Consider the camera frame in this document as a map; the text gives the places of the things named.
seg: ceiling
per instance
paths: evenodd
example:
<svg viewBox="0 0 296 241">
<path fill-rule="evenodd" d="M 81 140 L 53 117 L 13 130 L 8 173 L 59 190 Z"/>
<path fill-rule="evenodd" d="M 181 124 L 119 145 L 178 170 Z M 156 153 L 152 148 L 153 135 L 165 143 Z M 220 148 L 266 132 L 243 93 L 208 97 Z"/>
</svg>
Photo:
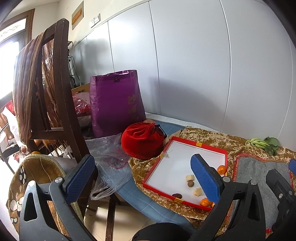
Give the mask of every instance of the ceiling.
<svg viewBox="0 0 296 241">
<path fill-rule="evenodd" d="M 60 0 L 22 0 L 19 5 L 15 7 L 10 13 L 10 15 L 17 15 L 23 11 L 32 9 L 36 6 L 47 4 L 47 3 L 53 3 L 53 2 L 59 2 Z"/>
</svg>

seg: blue gripper pad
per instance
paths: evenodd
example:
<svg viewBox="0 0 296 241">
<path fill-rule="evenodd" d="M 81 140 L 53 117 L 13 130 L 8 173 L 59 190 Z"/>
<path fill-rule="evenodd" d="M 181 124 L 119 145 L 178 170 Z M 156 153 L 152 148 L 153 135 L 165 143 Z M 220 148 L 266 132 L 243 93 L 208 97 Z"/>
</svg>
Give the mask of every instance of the blue gripper pad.
<svg viewBox="0 0 296 241">
<path fill-rule="evenodd" d="M 190 165 L 208 200 L 218 203 L 223 187 L 221 176 L 205 162 L 200 154 L 191 157 Z"/>
<path fill-rule="evenodd" d="M 65 176 L 63 189 L 68 204 L 77 201 L 95 166 L 93 156 L 85 155 L 78 165 Z"/>
<path fill-rule="evenodd" d="M 293 172 L 294 175 L 296 175 L 296 160 L 295 159 L 290 160 L 290 162 L 289 162 L 289 170 L 291 172 Z"/>
</svg>

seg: wall socket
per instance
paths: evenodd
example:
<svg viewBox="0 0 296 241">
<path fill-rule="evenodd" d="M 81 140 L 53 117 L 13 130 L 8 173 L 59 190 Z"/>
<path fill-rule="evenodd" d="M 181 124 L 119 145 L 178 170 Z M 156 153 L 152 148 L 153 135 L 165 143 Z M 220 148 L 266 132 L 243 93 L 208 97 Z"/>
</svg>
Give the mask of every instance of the wall socket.
<svg viewBox="0 0 296 241">
<path fill-rule="evenodd" d="M 99 13 L 97 16 L 95 16 L 94 18 L 91 19 L 91 21 L 89 22 L 90 27 L 92 28 L 93 26 L 95 26 L 99 21 L 101 21 L 101 14 Z"/>
</svg>

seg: tiled floor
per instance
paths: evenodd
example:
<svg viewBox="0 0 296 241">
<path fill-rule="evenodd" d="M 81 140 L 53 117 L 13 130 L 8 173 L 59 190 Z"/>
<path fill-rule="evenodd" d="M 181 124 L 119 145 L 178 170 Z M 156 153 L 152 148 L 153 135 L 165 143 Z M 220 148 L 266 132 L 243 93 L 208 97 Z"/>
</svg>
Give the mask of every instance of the tiled floor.
<svg viewBox="0 0 296 241">
<path fill-rule="evenodd" d="M 89 202 L 94 213 L 86 210 L 84 224 L 98 241 L 105 241 L 109 202 Z M 116 206 L 113 241 L 131 241 L 134 234 L 155 223 L 132 206 Z"/>
</svg>

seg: yellow tape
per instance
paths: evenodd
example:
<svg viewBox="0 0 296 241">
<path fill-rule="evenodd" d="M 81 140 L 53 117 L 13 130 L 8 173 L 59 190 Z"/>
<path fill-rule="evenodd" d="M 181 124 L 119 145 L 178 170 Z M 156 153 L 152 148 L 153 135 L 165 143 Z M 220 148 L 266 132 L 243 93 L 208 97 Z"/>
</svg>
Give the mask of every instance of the yellow tape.
<svg viewBox="0 0 296 241">
<path fill-rule="evenodd" d="M 180 203 L 182 203 L 183 202 L 183 200 L 182 199 L 179 199 L 179 198 L 175 198 L 175 200 L 174 201 L 176 201 L 176 202 L 180 202 Z"/>
</svg>

